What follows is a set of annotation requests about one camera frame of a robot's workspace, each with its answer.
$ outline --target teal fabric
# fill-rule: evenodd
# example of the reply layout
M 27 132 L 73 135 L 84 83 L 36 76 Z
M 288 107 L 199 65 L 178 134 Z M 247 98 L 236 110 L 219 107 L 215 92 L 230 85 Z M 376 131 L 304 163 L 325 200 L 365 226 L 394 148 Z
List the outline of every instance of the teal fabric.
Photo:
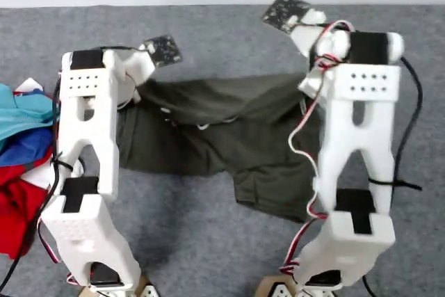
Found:
M 52 125 L 52 100 L 45 95 L 17 95 L 0 83 L 0 152 L 19 132 Z

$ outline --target dark green cloth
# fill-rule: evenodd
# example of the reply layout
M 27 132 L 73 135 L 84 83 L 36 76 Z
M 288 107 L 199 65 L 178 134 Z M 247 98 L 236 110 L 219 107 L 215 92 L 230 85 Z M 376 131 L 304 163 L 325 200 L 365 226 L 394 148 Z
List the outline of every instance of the dark green cloth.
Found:
M 149 80 L 138 88 L 142 101 L 120 111 L 120 165 L 178 175 L 225 170 L 234 179 L 239 203 L 305 220 L 314 171 L 287 144 L 302 117 L 300 80 L 296 75 Z M 197 127 L 206 124 L 206 129 Z M 294 137 L 294 146 L 316 158 L 320 127 L 314 113 Z

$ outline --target cable tie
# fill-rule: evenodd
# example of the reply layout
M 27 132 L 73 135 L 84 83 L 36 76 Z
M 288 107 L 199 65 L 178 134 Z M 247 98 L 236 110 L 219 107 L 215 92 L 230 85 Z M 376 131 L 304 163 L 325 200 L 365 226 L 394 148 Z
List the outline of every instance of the cable tie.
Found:
M 61 155 L 62 155 L 62 152 L 58 153 L 55 157 L 52 156 L 51 162 L 54 165 L 61 165 L 61 166 L 67 168 L 68 170 L 70 170 L 72 172 L 74 169 L 73 169 L 73 167 L 70 164 L 65 163 L 64 161 L 59 160 Z
M 417 184 L 411 184 L 409 182 L 406 182 L 404 180 L 394 180 L 392 182 L 383 182 L 383 181 L 377 181 L 374 179 L 368 178 L 368 181 L 372 184 L 379 184 L 381 186 L 394 186 L 394 187 L 406 187 L 410 189 L 414 189 L 415 191 L 422 191 L 423 188 Z

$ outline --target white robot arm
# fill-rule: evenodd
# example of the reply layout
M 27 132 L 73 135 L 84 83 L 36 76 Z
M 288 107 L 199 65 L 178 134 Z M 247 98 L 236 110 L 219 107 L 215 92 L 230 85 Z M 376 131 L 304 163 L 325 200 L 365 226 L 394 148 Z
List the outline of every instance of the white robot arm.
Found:
M 116 297 L 141 293 L 141 269 L 107 207 L 118 195 L 117 110 L 138 99 L 136 86 L 156 68 L 180 60 L 169 35 L 144 42 L 124 62 L 107 48 L 63 56 L 58 159 L 72 166 L 82 149 L 91 145 L 100 171 L 98 177 L 71 178 L 67 168 L 60 168 L 60 181 L 42 221 L 56 240 L 70 280 L 91 291 Z M 94 113 L 91 118 L 86 118 L 87 111 Z M 152 286 L 142 289 L 156 296 Z
M 323 14 L 300 0 L 276 0 L 263 21 L 289 34 L 308 58 L 309 73 L 299 89 L 325 109 L 313 187 L 327 218 L 319 235 L 289 263 L 296 296 L 329 296 L 368 273 L 395 242 L 389 216 L 391 142 L 401 69 L 394 63 L 402 56 L 403 39 L 397 33 L 357 32 L 343 20 L 326 24 Z M 323 61 L 331 65 L 320 66 Z M 365 104 L 360 125 L 353 122 L 354 101 Z M 369 190 L 337 188 L 356 150 L 368 170 Z M 277 290 L 272 296 L 285 295 Z

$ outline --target carpet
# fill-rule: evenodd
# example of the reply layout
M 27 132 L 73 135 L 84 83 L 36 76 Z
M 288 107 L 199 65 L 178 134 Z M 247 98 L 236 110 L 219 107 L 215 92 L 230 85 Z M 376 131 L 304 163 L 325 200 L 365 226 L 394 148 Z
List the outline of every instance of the carpet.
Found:
M 358 29 L 396 31 L 419 73 L 425 99 L 405 148 L 401 177 L 423 193 L 398 189 L 391 216 L 397 242 L 369 273 L 377 296 L 441 296 L 445 289 L 445 7 L 321 6 L 327 17 Z M 305 70 L 290 38 L 261 22 L 266 6 L 34 8 L 0 10 L 0 82 L 17 86 L 33 77 L 52 90 L 63 53 L 100 45 L 138 46 L 171 33 L 184 61 L 160 69 L 158 80 L 241 77 Z M 416 91 L 403 71 L 394 147 L 414 109 Z M 88 173 L 97 162 L 87 150 Z M 339 181 L 367 187 L 353 156 Z M 260 279 L 275 274 L 300 227 L 234 201 L 230 177 L 148 175 L 120 171 L 116 227 L 163 296 L 253 296 Z M 305 235 L 306 243 L 319 226 Z M 0 278 L 10 262 L 0 256 Z M 14 297 L 76 296 L 67 269 L 53 265 L 35 242 L 5 288 Z M 366 296 L 360 282 L 341 296 Z

